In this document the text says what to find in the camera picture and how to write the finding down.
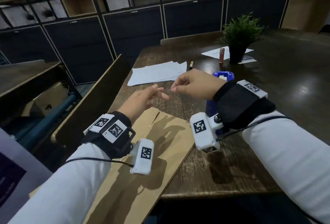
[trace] forearm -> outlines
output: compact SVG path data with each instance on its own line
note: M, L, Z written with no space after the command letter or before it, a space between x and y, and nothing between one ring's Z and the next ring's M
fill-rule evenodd
M282 115L277 111L258 116ZM330 223L330 146L289 119L243 131L243 138L283 191L310 216Z
M109 159L91 143L78 147L69 159L78 157ZM40 187L9 223L82 223L110 167L110 162L91 160L65 164Z

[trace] wooden table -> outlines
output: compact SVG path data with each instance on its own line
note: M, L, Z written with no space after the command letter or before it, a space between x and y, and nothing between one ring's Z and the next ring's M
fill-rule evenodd
M179 44L162 42L161 46L144 49L134 68L167 61L194 60L194 68L213 73L219 70L218 60L201 53L218 48L214 38L207 35ZM330 111L330 37L293 30L266 32L264 39L249 48L249 55L257 62L230 65L225 69L235 74L236 80L246 79L269 94L280 112L325 142L330 142L328 131ZM132 71L125 80L111 110L116 110L134 91L150 84L128 87ZM167 91L172 81L158 85ZM189 120L205 110L205 101L170 93L170 101L155 100L160 110ZM280 192L257 156L237 134L221 143L219 153L206 155L196 148L183 163L162 198L219 197L248 193Z
M70 91L75 92L77 98L81 97L67 80L60 61L36 60L0 66L0 120L60 81L66 81Z

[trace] potted plant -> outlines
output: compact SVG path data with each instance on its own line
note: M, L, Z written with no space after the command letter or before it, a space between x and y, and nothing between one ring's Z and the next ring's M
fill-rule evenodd
M258 25L259 20L247 14L231 19L229 24L225 25L223 38L219 38L217 42L225 42L229 46L229 63L240 63L247 47L258 40L257 35L264 29L263 26Z

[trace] blue container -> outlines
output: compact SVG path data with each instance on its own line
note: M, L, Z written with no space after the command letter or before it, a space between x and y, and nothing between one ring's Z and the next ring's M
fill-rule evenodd
M231 80L235 79L234 74L229 71L217 71L217 72L213 73L213 76L216 76L216 77L219 77L220 75L227 77L227 81L231 81ZM211 117L211 116L217 114L217 104L215 103L215 101L208 100L206 102L205 113L208 115L208 117ZM218 129L216 131L216 134L221 135L222 134L221 129Z

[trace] wrist-mounted device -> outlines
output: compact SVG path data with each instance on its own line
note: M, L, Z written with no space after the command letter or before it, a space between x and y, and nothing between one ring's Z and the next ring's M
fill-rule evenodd
M135 136L130 120L120 112L102 114L85 131L82 143L93 143L104 151L110 159L81 157L68 160L66 163L81 159L123 163L131 167L130 173L147 175L151 172L154 143L148 139L141 139L131 143ZM133 156L132 163L114 161L126 155Z
M206 153L214 152L220 149L220 140L229 135L265 121L288 118L268 117L249 125L259 115L271 113L276 109L267 96L266 92L246 80L225 83L213 97L217 103L218 114L208 117L206 113L197 113L190 118L196 148ZM218 137L218 129L225 130L225 134Z

